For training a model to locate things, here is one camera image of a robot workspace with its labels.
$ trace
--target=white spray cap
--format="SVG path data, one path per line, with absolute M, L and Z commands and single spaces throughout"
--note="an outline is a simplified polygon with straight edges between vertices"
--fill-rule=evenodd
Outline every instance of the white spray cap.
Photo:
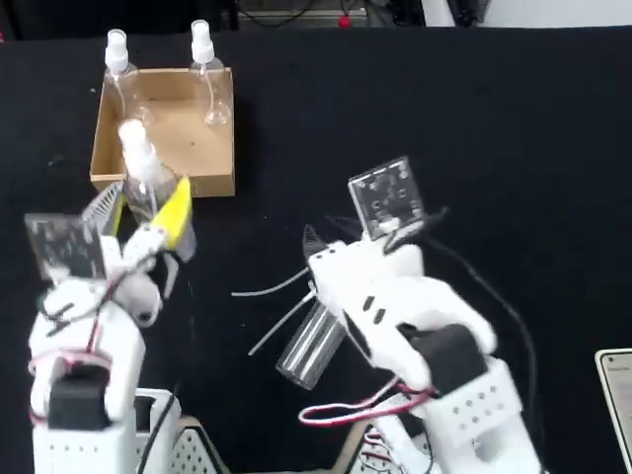
M 152 181 L 160 162 L 142 122 L 137 119 L 124 121 L 118 128 L 118 137 L 128 174 L 141 182 Z
M 191 23 L 193 42 L 191 53 L 194 61 L 199 64 L 207 64 L 215 58 L 213 41 L 210 40 L 210 28 L 205 20 L 195 20 Z
M 108 31 L 108 45 L 106 46 L 106 65 L 115 73 L 127 69 L 129 57 L 127 54 L 127 35 L 123 30 Z

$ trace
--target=bottle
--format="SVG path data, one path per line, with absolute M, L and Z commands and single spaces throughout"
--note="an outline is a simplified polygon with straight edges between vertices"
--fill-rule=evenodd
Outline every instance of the bottle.
M 162 164 L 156 148 L 138 119 L 126 120 L 118 128 L 127 176 L 123 193 L 136 222 L 150 222 L 178 185 L 178 177 Z M 191 217 L 176 252 L 188 262 L 196 252 L 196 234 Z
M 140 88 L 138 68 L 129 62 L 127 36 L 122 30 L 108 32 L 106 47 L 106 78 L 104 87 L 112 98 L 121 120 L 139 119 L 145 123 L 151 115 L 145 107 L 145 98 Z
M 224 65 L 215 56 L 213 42 L 210 40 L 210 29 L 204 20 L 191 23 L 193 42 L 191 51 L 194 62 L 189 68 L 199 113 L 208 125 L 226 125 L 230 121 L 230 97 L 220 82 L 219 74 L 209 71 L 221 70 Z

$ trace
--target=robotic arm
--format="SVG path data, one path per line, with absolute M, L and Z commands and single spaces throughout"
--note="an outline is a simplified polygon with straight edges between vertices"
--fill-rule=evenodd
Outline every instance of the robotic arm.
M 441 473 L 542 472 L 510 371 L 491 356 L 492 326 L 447 283 L 424 275 L 419 247 L 393 245 L 425 224 L 407 160 L 352 179 L 350 189 L 364 233 L 309 256 L 320 302 L 372 366 L 432 390 L 411 414 L 424 421 Z M 401 433 L 383 434 L 393 455 L 409 474 L 426 473 Z
M 120 192 L 113 186 L 100 198 Z M 134 397 L 145 355 L 140 328 L 155 322 L 173 287 L 178 264 L 169 252 L 190 218 L 191 187 L 182 179 L 122 249 L 107 235 L 118 225 L 120 198 L 114 204 L 105 221 L 98 205 L 89 218 L 27 216 L 40 267 L 54 283 L 39 300 L 29 338 L 38 474 L 85 472 L 88 463 L 97 473 L 135 470 Z M 104 222 L 112 228 L 104 229 Z M 162 266 L 166 277 L 157 283 L 149 273 Z M 171 412 L 175 420 L 168 422 L 175 425 L 179 408 Z

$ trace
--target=cardboard box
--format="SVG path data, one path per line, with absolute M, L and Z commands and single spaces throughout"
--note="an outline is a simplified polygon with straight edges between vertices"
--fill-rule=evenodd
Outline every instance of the cardboard box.
M 146 126 L 165 165 L 179 175 L 191 178 L 195 198 L 234 196 L 234 121 L 209 127 L 195 107 L 194 88 L 187 69 L 143 69 L 141 87 L 154 120 Z M 230 91 L 230 69 L 213 72 L 221 76 Z M 90 180 L 97 190 L 125 176 L 118 136 L 120 118 L 112 99 L 101 94 L 95 143 L 90 165 Z

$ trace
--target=table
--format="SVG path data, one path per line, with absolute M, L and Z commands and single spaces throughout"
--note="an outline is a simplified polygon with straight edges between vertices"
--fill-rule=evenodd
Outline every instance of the table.
M 130 40 L 141 67 L 186 66 L 189 38 Z M 436 237 L 458 249 L 523 314 L 539 355 L 545 456 L 552 472 L 622 473 L 593 364 L 632 344 L 632 30 L 318 31 L 226 34 L 234 67 L 238 196 L 195 203 L 199 306 L 194 367 L 182 393 L 237 472 L 332 465 L 346 432 L 300 427 L 307 404 L 355 400 L 380 375 L 343 346 L 307 393 L 274 363 L 299 324 L 246 352 L 306 282 L 269 297 L 304 265 L 303 225 L 353 215 L 347 179 L 411 157 Z M 104 41 L 0 45 L 0 380 L 7 472 L 31 465 L 27 336 L 44 288 L 25 212 L 76 212 L 88 182 Z M 432 251 L 449 281 L 497 328 L 524 393 L 525 353 L 509 317 L 467 273 Z M 192 311 L 185 284 L 147 331 L 145 386 L 183 373 Z

